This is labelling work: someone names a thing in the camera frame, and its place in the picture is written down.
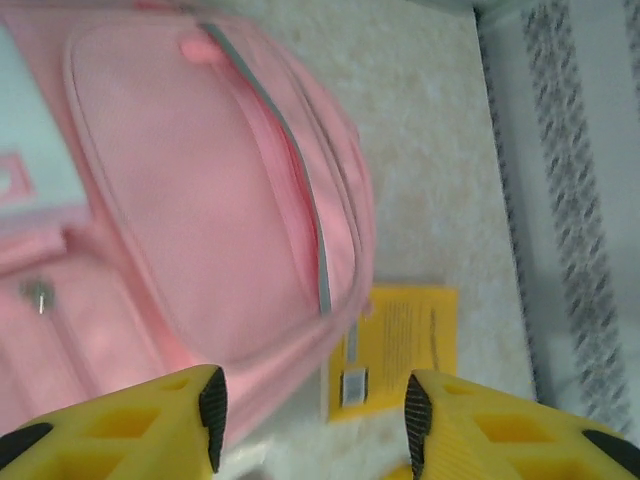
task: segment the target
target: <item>yellow book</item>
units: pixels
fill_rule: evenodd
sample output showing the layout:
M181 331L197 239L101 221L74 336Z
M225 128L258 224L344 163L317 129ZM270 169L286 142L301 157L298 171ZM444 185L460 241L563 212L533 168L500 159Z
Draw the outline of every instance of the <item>yellow book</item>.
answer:
M401 407L412 370L456 373L456 290L376 285L371 302L323 366L328 421Z

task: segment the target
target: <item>backpack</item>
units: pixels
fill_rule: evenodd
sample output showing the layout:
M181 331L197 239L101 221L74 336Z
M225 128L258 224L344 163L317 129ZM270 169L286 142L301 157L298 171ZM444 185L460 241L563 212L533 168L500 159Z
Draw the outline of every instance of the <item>backpack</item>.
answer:
M354 124L244 18L2 7L0 61L0 432L213 363L237 442L366 306Z

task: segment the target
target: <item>zipper pull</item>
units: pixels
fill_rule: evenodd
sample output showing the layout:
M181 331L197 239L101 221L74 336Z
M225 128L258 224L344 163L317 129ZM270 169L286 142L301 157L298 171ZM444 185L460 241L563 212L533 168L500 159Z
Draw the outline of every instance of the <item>zipper pull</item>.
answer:
M44 315L55 305L55 289L53 284L42 278L26 280L20 285L20 293L35 308L39 315Z

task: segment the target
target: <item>black rubber pad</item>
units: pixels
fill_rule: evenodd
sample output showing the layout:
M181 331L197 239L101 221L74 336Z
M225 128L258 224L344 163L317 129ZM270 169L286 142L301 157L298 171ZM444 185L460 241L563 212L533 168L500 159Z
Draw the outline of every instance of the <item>black rubber pad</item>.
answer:
M202 425L209 431L211 468L217 473L227 423L227 382L221 368L216 370L200 393L198 408Z
M409 437L411 470L414 480L419 480L425 467L424 446L431 433L433 405L420 382L411 375L404 400L404 421Z
M51 430L50 423L36 423L0 437L0 470L33 447Z
M630 442L598 430L582 434L631 475L640 479L640 450Z

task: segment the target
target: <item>barcode sticker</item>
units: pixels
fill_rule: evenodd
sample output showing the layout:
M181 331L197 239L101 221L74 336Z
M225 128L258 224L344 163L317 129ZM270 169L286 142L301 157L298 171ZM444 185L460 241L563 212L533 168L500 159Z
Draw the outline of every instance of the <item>barcode sticker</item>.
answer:
M362 405L367 399L367 369L351 370L342 374L342 406Z
M347 349L346 357L347 363L356 363L358 360L358 323L354 323L347 333L347 340L345 341Z

